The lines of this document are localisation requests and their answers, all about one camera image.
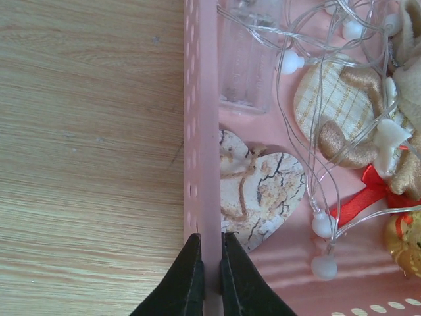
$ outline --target crackle pattern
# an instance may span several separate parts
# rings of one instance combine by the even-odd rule
[[[259,157],[254,172],[244,175],[251,152],[234,134],[220,133],[223,232],[238,232],[237,238],[251,251],[273,234],[298,206],[305,191],[303,168],[287,153]]]

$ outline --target wooden table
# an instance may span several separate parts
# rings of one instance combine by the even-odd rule
[[[0,315],[127,315],[182,246],[183,3],[0,12]]]

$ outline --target tan plush ear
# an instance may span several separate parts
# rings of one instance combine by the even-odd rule
[[[421,134],[415,132],[409,143],[421,153]],[[395,194],[405,193],[414,201],[421,199],[421,160],[411,151],[402,154],[391,182],[390,190]]]
[[[399,10],[403,27],[393,37],[392,43],[395,60],[400,65],[404,65],[413,56],[417,44],[419,46],[418,38],[421,36],[421,6],[418,0],[401,0]]]
[[[374,118],[384,111],[382,79],[374,69],[345,67],[340,78],[348,85],[367,93],[373,106]]]
[[[360,169],[372,163],[377,155],[378,149],[372,142],[359,143],[354,149],[343,155],[335,157],[339,151],[348,145],[341,128],[333,121],[326,122],[320,129],[318,135],[318,147],[323,157],[339,166]]]
[[[398,68],[393,80],[401,92],[399,110],[421,132],[421,58],[417,58],[409,69]]]

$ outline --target red bow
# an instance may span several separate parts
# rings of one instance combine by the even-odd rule
[[[367,187],[357,193],[351,201],[341,206],[339,227],[342,227],[354,219],[361,211],[383,198],[386,198],[387,206],[392,209],[421,205],[421,201],[415,202],[405,195],[394,194],[372,165],[369,165],[364,171],[361,181]],[[334,209],[331,214],[333,217],[336,217],[337,210]]]

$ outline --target white bulb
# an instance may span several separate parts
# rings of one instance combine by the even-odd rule
[[[313,231],[316,233],[317,236],[322,238],[330,238],[332,236],[332,225],[336,224],[336,219],[328,215],[326,212],[317,212],[314,213],[313,221],[311,222],[311,227],[313,228]]]
[[[389,36],[398,34],[402,30],[401,17],[396,13],[389,14],[384,21],[384,26]]]
[[[328,13],[329,15],[334,15],[334,12],[336,10],[336,8],[340,8],[341,5],[336,1],[328,1],[325,4],[326,8],[324,8],[324,10],[326,11],[326,13]]]
[[[276,71],[278,71],[280,58],[281,53],[279,53],[278,57],[276,58]],[[294,51],[287,50],[285,51],[284,59],[282,60],[281,74],[293,74],[298,68],[303,68],[304,63],[304,57],[298,56]]]
[[[357,21],[351,20],[343,24],[342,36],[347,41],[357,40],[361,38],[364,26]]]
[[[337,275],[337,264],[332,255],[315,257],[311,261],[311,271],[316,277],[330,281]]]

